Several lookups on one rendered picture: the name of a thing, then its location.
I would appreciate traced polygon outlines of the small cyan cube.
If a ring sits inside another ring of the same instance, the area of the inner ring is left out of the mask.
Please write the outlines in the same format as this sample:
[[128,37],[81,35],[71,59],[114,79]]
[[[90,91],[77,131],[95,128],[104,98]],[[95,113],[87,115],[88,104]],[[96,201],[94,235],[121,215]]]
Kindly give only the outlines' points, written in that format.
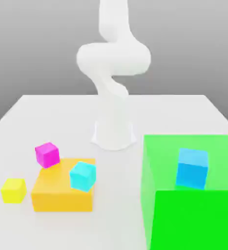
[[96,182],[96,166],[86,162],[77,162],[69,172],[70,186],[83,192],[89,192]]

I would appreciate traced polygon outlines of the small magenta cube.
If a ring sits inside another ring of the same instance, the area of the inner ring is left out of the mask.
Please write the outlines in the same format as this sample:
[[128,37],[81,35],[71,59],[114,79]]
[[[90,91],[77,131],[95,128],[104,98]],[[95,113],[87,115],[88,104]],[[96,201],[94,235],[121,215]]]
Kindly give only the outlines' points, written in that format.
[[51,142],[35,147],[37,162],[43,168],[49,168],[60,162],[59,149]]

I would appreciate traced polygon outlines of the small blue cube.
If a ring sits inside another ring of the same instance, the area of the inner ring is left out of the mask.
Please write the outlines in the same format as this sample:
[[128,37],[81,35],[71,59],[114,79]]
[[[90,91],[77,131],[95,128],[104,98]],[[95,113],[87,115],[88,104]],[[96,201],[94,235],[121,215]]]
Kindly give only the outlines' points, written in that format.
[[208,153],[203,150],[180,148],[176,185],[204,189],[208,172]]

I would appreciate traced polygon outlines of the small yellow cube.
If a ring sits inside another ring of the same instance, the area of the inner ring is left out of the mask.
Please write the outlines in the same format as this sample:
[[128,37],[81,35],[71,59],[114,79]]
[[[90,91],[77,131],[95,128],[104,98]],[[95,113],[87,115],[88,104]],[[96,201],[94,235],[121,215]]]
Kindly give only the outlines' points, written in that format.
[[4,203],[20,204],[27,193],[25,180],[22,178],[7,178],[1,188]]

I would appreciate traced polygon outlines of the large orange box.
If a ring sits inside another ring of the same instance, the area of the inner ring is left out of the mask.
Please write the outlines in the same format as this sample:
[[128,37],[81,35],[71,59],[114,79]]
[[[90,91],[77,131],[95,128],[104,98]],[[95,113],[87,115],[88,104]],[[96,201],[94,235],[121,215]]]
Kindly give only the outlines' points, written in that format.
[[94,188],[89,192],[71,188],[70,170],[78,163],[95,164],[93,158],[63,158],[49,168],[42,168],[31,191],[35,212],[91,212]]

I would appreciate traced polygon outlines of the large green box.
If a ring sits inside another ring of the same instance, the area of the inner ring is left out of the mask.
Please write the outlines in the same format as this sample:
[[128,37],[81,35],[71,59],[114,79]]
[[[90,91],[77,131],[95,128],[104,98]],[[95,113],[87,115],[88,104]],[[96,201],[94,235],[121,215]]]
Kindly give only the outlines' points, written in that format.
[[[203,190],[176,185],[181,148],[208,153]],[[145,135],[146,250],[228,250],[228,135]]]

